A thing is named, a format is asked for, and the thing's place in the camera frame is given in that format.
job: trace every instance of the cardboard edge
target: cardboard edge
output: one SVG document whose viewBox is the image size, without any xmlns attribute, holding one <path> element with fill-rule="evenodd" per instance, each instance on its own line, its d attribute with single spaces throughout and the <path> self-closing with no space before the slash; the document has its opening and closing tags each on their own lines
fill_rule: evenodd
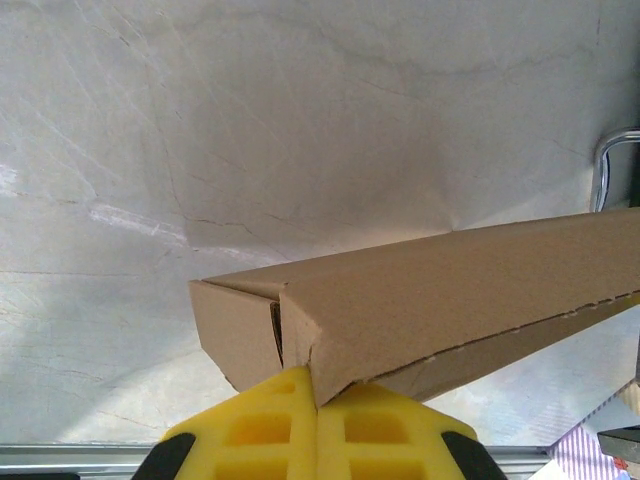
<svg viewBox="0 0 640 480">
<path fill-rule="evenodd" d="M 426 401 L 456 387 L 477 380 L 491 372 L 514 363 L 549 345 L 559 342 L 571 335 L 585 330 L 604 321 L 624 310 L 627 310 L 640 300 L 640 290 L 618 295 L 615 298 L 588 303 L 575 310 L 547 317 L 521 327 L 502 331 L 495 335 L 473 340 L 463 345 L 441 350 L 433 355 L 419 358 L 409 364 L 395 368 L 371 378 L 363 378 L 344 385 L 338 392 L 327 395 L 327 392 L 314 391 L 316 405 L 326 404 L 352 385 L 358 383 L 378 383 L 386 388 L 411 396 L 415 400 Z M 554 330 L 552 340 L 549 340 L 549 330 Z M 502 346 L 507 341 L 508 348 Z M 487 358 L 485 363 L 468 358 Z M 311 362 L 313 379 L 313 362 Z M 458 367 L 460 371 L 467 371 L 458 377 L 452 377 L 452 369 Z M 428 388 L 418 389 L 417 386 L 430 383 Z"/>
<path fill-rule="evenodd" d="M 202 280 L 189 282 L 189 294 L 200 345 L 236 390 L 282 370 L 277 302 Z"/>
</svg>

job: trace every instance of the striped fabric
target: striped fabric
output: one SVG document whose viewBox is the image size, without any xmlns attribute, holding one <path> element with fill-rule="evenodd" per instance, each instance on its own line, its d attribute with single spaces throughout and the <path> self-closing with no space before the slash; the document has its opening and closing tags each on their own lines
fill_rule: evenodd
<svg viewBox="0 0 640 480">
<path fill-rule="evenodd" d="M 581 426 L 562 437 L 549 453 L 570 480 L 629 478 L 626 472 L 615 467 L 613 458 L 602 454 L 598 440 Z"/>
</svg>

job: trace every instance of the brown cardboard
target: brown cardboard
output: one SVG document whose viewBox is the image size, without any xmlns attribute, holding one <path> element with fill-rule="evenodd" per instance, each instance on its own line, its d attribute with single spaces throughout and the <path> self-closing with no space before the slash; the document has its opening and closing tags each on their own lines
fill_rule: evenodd
<svg viewBox="0 0 640 480">
<path fill-rule="evenodd" d="M 577 215 L 240 272 L 191 292 L 203 348 L 237 388 L 279 371 L 281 336 L 284 367 L 310 366 L 318 405 L 372 380 L 425 399 L 628 306 L 639 239 L 639 209 Z"/>
</svg>

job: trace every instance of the cardboard flap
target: cardboard flap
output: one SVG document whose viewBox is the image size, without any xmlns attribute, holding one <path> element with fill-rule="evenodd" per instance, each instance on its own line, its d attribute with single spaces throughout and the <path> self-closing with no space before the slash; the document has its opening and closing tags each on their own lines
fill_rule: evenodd
<svg viewBox="0 0 640 480">
<path fill-rule="evenodd" d="M 634 209 L 409 242 L 402 253 L 291 282 L 281 293 L 283 332 L 293 322 L 313 325 L 298 342 L 309 345 L 319 405 L 353 382 L 520 329 L 511 334 L 519 341 L 501 342 L 503 352 L 465 355 L 495 370 L 592 324 L 575 315 L 588 306 L 640 291 L 639 239 Z M 548 335 L 540 327 L 528 340 L 522 327 L 543 321 Z M 286 337 L 284 357 L 286 365 Z M 447 378 L 436 383 L 459 383 L 441 368 Z"/>
<path fill-rule="evenodd" d="M 189 293 L 202 348 L 236 390 L 281 370 L 273 301 L 202 281 L 189 282 Z"/>
</svg>

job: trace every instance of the gray marble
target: gray marble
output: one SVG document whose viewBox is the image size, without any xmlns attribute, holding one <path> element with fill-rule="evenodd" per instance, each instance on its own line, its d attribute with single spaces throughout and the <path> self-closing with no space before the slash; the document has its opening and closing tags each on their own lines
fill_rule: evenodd
<svg viewBox="0 0 640 480">
<path fill-rule="evenodd" d="M 185 282 L 586 211 L 637 0 L 0 1 L 1 442 L 232 394 Z"/>
</svg>

